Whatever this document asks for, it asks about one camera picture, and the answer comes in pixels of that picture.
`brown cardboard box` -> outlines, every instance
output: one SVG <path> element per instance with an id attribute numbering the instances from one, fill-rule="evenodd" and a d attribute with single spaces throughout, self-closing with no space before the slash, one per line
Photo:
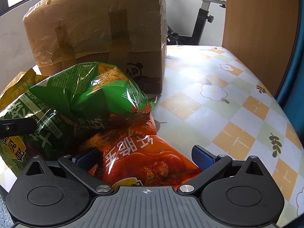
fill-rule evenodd
<path id="1" fill-rule="evenodd" d="M 23 18 L 43 75 L 101 61 L 159 93 L 165 68 L 165 0 L 42 0 Z"/>

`checkered tablecloth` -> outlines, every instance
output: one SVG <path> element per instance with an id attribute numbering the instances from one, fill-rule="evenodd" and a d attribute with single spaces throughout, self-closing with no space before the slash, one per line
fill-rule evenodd
<path id="1" fill-rule="evenodd" d="M 221 47 L 168 46 L 158 135 L 191 159 L 195 144 L 236 160 L 257 155 L 285 198 L 278 225 L 304 212 L 304 152 L 276 100 Z"/>

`red snack bag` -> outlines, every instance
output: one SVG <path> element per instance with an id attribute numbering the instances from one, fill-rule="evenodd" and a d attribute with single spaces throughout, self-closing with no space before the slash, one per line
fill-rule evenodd
<path id="1" fill-rule="evenodd" d="M 94 176 L 114 189 L 119 185 L 172 185 L 176 189 L 201 173 L 195 164 L 160 137 L 145 135 L 153 131 L 153 125 L 155 128 L 152 119 L 142 127 L 111 130 L 90 138 L 82 148 L 96 146 L 103 152 L 103 165 L 97 167 Z"/>

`dark green snack bag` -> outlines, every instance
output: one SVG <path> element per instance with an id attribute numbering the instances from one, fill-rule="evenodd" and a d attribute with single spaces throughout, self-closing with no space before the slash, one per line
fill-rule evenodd
<path id="1" fill-rule="evenodd" d="M 105 63 L 79 63 L 30 92 L 83 128 L 113 128 L 154 108 L 132 79 Z"/>
<path id="2" fill-rule="evenodd" d="M 75 143 L 75 125 L 57 110 L 27 91 L 0 113 L 0 119 L 32 117 L 38 128 L 34 134 L 0 140 L 0 156 L 16 176 L 35 155 L 57 160 Z"/>

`tablecloth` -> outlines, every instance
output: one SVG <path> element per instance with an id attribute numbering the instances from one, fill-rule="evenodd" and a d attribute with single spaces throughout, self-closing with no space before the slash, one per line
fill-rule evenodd
<path id="1" fill-rule="evenodd" d="M 189 159 L 195 144 L 236 160 L 257 155 L 285 198 L 279 226 L 304 212 L 301 142 L 267 88 L 227 49 L 168 46 L 152 114 L 158 135 Z"/>

